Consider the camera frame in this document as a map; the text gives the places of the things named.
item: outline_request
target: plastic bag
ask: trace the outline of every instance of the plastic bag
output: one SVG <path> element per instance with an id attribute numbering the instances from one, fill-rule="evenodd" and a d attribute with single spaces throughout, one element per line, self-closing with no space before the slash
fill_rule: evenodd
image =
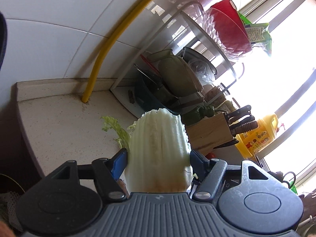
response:
<path id="1" fill-rule="evenodd" d="M 215 76 L 205 61 L 192 59 L 188 62 L 201 85 L 209 85 L 215 81 Z"/>
<path id="2" fill-rule="evenodd" d="M 272 53 L 272 38 L 268 31 L 269 23 L 246 24 L 245 29 L 252 47 L 260 47 L 268 56 Z"/>

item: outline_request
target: countertop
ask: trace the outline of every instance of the countertop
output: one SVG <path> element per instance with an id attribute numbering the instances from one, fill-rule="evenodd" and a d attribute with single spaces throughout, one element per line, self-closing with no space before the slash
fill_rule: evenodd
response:
<path id="1" fill-rule="evenodd" d="M 110 91 L 93 92 L 88 103 L 82 103 L 79 94 L 20 101 L 18 113 L 26 145 L 42 177 L 67 160 L 90 164 L 119 151 L 113 140 L 116 132 L 102 131 L 101 116 L 118 119 L 125 129 L 137 120 Z M 81 183 L 94 189 L 91 181 Z"/>

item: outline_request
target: green snack bag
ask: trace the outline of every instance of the green snack bag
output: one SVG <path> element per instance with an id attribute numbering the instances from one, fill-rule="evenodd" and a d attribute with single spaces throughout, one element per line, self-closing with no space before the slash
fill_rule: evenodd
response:
<path id="1" fill-rule="evenodd" d="M 239 18 L 241 19 L 242 23 L 245 24 L 251 24 L 251 22 L 244 16 L 242 15 L 239 11 L 237 11 Z"/>
<path id="2" fill-rule="evenodd" d="M 272 38 L 268 31 L 269 23 L 246 24 L 245 29 L 252 47 L 261 47 L 271 56 Z"/>

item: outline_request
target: metal rack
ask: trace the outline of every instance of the metal rack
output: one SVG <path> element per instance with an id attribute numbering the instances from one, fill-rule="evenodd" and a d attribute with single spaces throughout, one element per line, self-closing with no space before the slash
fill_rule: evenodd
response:
<path id="1" fill-rule="evenodd" d="M 215 58 L 220 58 L 222 61 L 222 65 L 225 67 L 226 70 L 230 71 L 232 75 L 234 76 L 234 81 L 230 85 L 228 85 L 222 92 L 217 94 L 213 99 L 211 99 L 207 104 L 210 104 L 214 100 L 216 100 L 222 93 L 224 93 L 226 90 L 228 90 L 229 87 L 231 87 L 237 80 L 238 77 L 236 76 L 236 72 L 234 68 L 232 67 L 230 61 L 228 60 L 227 56 L 225 56 L 224 52 L 221 50 L 221 48 L 214 42 L 214 40 L 190 17 L 188 16 L 183 10 L 187 8 L 188 6 L 197 4 L 203 13 L 203 7 L 198 2 L 189 2 L 186 5 L 184 5 L 182 8 L 180 8 L 162 27 L 160 27 L 155 34 L 148 39 L 147 43 L 143 46 L 142 49 L 133 57 L 133 59 L 130 60 L 130 62 L 122 69 L 121 74 L 115 81 L 115 83 L 112 85 L 110 90 L 115 95 L 115 97 L 122 103 L 123 106 L 125 106 L 126 109 L 128 109 L 134 116 L 137 118 L 140 118 L 145 111 L 135 102 L 130 103 L 129 97 L 128 97 L 128 90 L 132 90 L 134 92 L 134 87 L 118 87 L 118 84 L 120 81 L 125 77 L 127 72 L 132 67 L 133 63 L 136 61 L 136 59 L 151 45 L 154 40 L 157 38 L 157 36 L 164 30 L 165 27 L 179 14 L 183 17 L 185 22 L 188 24 L 191 31 L 195 34 L 196 38 L 207 48 L 210 50 L 210 52 L 215 56 Z"/>

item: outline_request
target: bottle label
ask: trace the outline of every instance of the bottle label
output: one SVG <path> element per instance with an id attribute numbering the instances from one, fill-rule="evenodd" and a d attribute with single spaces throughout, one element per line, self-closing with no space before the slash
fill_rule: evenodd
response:
<path id="1" fill-rule="evenodd" d="M 264 126 L 260 125 L 260 120 L 258 120 L 258 128 L 247 133 L 242 133 L 239 136 L 251 154 L 261 151 L 272 142 L 272 138 L 265 131 Z"/>

